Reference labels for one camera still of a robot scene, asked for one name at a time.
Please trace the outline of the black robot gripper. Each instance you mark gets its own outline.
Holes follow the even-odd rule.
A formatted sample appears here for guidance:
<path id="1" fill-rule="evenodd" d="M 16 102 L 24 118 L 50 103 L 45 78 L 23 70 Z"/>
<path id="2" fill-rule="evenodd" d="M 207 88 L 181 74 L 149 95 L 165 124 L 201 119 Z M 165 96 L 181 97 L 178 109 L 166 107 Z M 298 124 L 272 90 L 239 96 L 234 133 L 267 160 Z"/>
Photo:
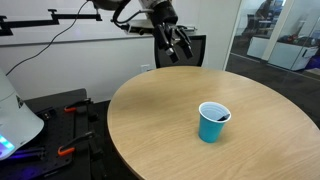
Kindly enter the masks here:
<path id="1" fill-rule="evenodd" d="M 153 34 L 156 35 L 158 47 L 163 49 L 171 58 L 171 61 L 175 63 L 179 60 L 179 57 L 173 47 L 172 32 L 176 27 L 178 16 L 169 0 L 158 1 L 152 9 L 151 22 L 154 27 Z M 177 27 L 176 34 L 180 38 L 178 45 L 182 48 L 186 58 L 190 59 L 193 56 L 190 38 L 182 26 Z"/>

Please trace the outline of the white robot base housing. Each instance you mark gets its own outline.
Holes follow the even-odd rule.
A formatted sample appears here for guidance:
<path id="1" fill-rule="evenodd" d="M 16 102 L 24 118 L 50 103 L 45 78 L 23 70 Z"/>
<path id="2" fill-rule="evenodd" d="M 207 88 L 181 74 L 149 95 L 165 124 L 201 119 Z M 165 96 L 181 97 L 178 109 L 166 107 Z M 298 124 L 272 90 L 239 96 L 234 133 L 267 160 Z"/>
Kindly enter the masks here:
<path id="1" fill-rule="evenodd" d="M 43 127 L 44 121 L 28 108 L 0 69 L 0 160 L 34 139 Z"/>

